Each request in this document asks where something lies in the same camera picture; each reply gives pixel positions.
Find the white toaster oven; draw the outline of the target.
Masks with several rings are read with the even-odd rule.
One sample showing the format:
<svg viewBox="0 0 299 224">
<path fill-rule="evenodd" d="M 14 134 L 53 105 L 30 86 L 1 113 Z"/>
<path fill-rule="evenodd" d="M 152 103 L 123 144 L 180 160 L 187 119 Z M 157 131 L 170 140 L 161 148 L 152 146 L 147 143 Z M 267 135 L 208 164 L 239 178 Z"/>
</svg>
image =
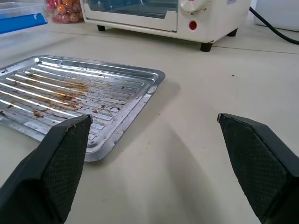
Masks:
<svg viewBox="0 0 299 224">
<path fill-rule="evenodd" d="M 171 37 L 201 44 L 234 37 L 247 19 L 251 0 L 80 0 L 83 18 L 106 27 Z"/>
</svg>

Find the silver ribbed baking tray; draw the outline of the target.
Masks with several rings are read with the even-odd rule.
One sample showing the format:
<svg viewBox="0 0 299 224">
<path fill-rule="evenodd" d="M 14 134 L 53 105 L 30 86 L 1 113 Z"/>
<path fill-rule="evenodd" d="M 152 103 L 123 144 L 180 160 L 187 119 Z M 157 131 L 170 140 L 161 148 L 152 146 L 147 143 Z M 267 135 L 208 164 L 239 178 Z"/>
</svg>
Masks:
<svg viewBox="0 0 299 224">
<path fill-rule="evenodd" d="M 67 119 L 90 114 L 86 162 L 104 159 L 165 79 L 162 71 L 61 56 L 0 68 L 0 124 L 41 141 Z"/>
</svg>

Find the clear box with blue latch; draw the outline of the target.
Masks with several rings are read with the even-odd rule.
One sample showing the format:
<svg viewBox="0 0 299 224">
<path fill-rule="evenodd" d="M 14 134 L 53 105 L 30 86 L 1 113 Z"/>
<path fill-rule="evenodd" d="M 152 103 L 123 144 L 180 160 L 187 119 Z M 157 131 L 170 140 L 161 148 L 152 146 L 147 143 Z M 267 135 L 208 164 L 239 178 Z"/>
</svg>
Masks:
<svg viewBox="0 0 299 224">
<path fill-rule="evenodd" d="M 0 3 L 0 35 L 46 25 L 45 4 L 26 2 Z"/>
</svg>

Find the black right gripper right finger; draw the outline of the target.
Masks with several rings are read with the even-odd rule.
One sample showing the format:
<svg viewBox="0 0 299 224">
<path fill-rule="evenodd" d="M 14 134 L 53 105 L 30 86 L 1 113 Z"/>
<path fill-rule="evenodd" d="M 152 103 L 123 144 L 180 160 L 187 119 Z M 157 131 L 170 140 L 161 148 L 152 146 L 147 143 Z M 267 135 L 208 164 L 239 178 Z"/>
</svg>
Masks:
<svg viewBox="0 0 299 224">
<path fill-rule="evenodd" d="M 219 113 L 230 163 L 261 224 L 299 224 L 299 156 L 267 125 Z"/>
</svg>

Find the bag of colourful candies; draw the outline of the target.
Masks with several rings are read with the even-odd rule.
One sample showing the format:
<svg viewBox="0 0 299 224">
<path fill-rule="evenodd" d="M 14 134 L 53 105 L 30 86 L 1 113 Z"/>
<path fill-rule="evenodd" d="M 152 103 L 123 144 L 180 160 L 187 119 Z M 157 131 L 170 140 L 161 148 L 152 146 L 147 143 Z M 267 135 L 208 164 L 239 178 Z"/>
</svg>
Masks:
<svg viewBox="0 0 299 224">
<path fill-rule="evenodd" d="M 46 11 L 55 23 L 83 22 L 83 13 L 80 0 L 44 0 Z"/>
</svg>

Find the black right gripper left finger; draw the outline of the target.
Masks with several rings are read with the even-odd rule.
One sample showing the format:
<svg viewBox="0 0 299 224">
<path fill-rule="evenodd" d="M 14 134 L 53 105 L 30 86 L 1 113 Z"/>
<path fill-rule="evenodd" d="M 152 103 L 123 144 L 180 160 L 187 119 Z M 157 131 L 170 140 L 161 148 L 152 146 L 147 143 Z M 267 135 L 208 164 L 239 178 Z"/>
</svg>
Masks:
<svg viewBox="0 0 299 224">
<path fill-rule="evenodd" d="M 64 224 L 82 175 L 91 115 L 45 135 L 0 188 L 0 224 Z"/>
</svg>

